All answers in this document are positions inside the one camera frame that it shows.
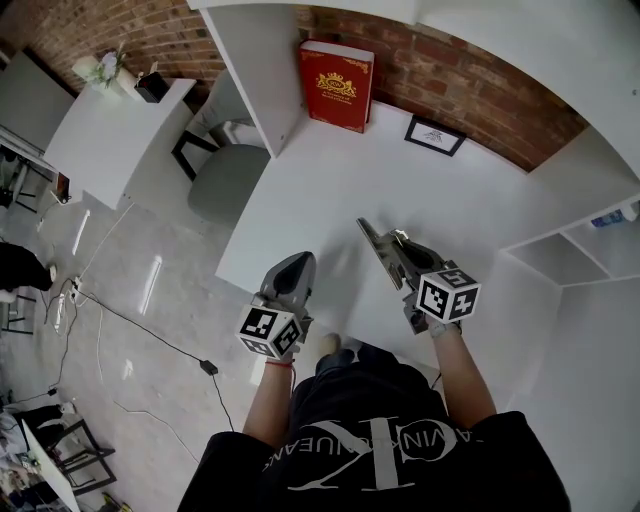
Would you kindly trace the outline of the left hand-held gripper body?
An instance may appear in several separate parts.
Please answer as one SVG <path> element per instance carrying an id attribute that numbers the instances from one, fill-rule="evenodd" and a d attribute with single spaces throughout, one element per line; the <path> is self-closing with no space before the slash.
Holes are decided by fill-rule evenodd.
<path id="1" fill-rule="evenodd" d="M 273 361 L 292 361 L 305 343 L 312 322 L 305 308 L 256 293 L 241 310 L 236 338 L 254 354 Z"/>

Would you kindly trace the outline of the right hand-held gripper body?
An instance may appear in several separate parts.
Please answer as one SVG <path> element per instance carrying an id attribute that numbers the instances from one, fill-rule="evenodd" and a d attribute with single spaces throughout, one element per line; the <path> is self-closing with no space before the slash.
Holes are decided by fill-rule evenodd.
<path id="1" fill-rule="evenodd" d="M 414 334 L 428 329 L 428 321 L 458 323 L 474 314 L 481 284 L 460 268 L 425 273 L 406 281 L 411 288 L 403 302 Z"/>

